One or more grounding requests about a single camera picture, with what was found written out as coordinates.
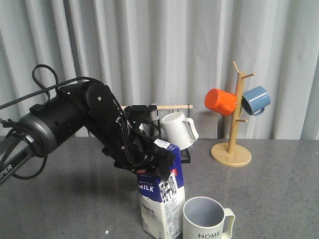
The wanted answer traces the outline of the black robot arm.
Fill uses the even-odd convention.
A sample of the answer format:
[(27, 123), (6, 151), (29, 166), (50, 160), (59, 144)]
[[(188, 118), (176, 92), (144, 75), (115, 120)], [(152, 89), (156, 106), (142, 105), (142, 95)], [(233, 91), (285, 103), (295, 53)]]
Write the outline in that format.
[(0, 147), (0, 180), (16, 177), (31, 157), (44, 160), (80, 128), (102, 144), (114, 165), (132, 173), (147, 169), (166, 181), (174, 154), (155, 144), (158, 126), (149, 121), (153, 105), (122, 108), (107, 85), (83, 82), (62, 87), (56, 97), (34, 105), (19, 121), (1, 120), (9, 129)]

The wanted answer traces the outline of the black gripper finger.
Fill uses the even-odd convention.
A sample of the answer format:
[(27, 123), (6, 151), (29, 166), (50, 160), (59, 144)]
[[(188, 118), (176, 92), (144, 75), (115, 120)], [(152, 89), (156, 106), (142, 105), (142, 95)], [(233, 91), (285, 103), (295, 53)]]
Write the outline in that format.
[(157, 175), (163, 181), (167, 181), (170, 176), (170, 166), (174, 163), (175, 155), (164, 148), (158, 147), (156, 151), (156, 160), (158, 163)]

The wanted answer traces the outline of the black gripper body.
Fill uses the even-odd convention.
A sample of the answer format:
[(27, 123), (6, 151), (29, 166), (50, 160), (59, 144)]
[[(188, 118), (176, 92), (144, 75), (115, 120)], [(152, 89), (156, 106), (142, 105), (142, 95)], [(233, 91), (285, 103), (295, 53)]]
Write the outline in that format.
[(109, 131), (110, 138), (102, 149), (106, 156), (114, 159), (114, 166), (134, 173), (143, 168), (157, 171), (160, 163), (154, 140), (160, 137), (160, 129), (148, 120), (143, 120), (142, 124), (150, 127), (149, 134), (139, 127), (132, 127), (128, 120), (115, 121), (115, 127)]

